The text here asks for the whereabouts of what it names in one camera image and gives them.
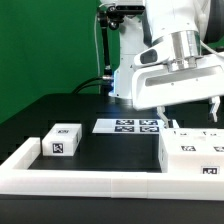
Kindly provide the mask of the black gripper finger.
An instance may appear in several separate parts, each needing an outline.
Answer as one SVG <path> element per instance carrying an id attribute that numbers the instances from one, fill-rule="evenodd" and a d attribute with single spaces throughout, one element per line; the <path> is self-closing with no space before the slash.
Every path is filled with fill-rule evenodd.
<path id="1" fill-rule="evenodd" d="M 170 120 L 165 115 L 165 107 L 164 106 L 158 106 L 156 109 L 157 109 L 158 117 L 164 122 L 164 127 L 169 128 Z"/>
<path id="2" fill-rule="evenodd" d="M 210 112 L 209 112 L 209 119 L 212 122 L 217 122 L 218 121 L 217 111 L 218 111 L 219 106 L 220 106 L 220 97 L 215 96 L 215 97 L 210 98 L 209 99 L 209 104 L 211 106 Z"/>

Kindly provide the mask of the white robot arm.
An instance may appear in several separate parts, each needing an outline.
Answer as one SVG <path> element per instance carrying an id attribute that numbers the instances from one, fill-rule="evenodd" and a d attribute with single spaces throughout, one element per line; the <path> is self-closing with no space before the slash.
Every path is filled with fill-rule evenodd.
<path id="1" fill-rule="evenodd" d="M 109 96 L 137 110 L 207 99 L 217 119 L 224 96 L 224 0 L 100 0 L 105 25 L 120 33 L 120 64 Z"/>

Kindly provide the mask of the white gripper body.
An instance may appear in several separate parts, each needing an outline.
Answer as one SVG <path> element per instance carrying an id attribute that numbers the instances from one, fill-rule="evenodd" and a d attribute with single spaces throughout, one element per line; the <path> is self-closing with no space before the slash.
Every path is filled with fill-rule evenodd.
<path id="1" fill-rule="evenodd" d="M 200 47 L 155 45 L 134 57 L 137 110 L 224 95 L 224 53 L 202 56 Z"/>

